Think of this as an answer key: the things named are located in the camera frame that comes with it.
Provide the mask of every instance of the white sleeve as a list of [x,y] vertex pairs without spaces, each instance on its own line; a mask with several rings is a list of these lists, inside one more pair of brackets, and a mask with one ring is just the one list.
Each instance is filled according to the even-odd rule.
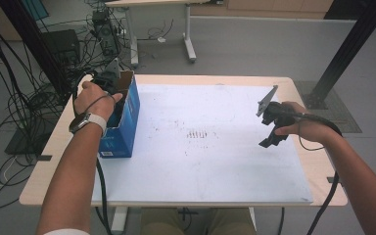
[[89,235],[89,234],[78,229],[65,228],[65,229],[54,230],[44,235]]

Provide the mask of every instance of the watch face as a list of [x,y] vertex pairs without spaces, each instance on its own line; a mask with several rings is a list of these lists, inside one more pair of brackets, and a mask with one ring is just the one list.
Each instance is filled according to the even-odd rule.
[[88,114],[82,113],[75,117],[75,119],[70,123],[70,132],[75,133],[78,131],[88,119]]

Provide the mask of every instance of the black pole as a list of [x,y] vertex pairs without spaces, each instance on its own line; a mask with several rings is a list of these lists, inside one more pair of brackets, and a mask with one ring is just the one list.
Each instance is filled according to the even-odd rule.
[[44,43],[41,31],[24,7],[23,1],[0,0],[0,7],[65,104],[71,94],[71,86],[67,81],[67,76]]
[[372,0],[356,21],[311,93],[303,95],[304,102],[309,109],[320,109],[323,107],[323,101],[326,96],[375,28],[376,0]]

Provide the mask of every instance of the forearm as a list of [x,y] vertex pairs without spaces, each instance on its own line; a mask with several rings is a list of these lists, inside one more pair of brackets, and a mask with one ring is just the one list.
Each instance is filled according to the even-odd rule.
[[102,129],[89,123],[63,153],[42,206],[37,234],[55,229],[90,230],[90,203]]
[[376,174],[338,134],[324,143],[366,234],[376,234]]

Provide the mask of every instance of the white watch strap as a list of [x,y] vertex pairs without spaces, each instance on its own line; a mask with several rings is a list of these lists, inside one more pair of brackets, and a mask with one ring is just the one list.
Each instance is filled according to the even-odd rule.
[[90,113],[90,117],[88,118],[88,121],[94,122],[94,123],[100,125],[100,127],[102,127],[102,130],[103,130],[102,136],[105,135],[105,133],[106,133],[106,125],[107,124],[106,124],[106,121],[105,121],[104,118],[102,118],[102,117],[100,117],[98,115],[94,115],[94,114]]

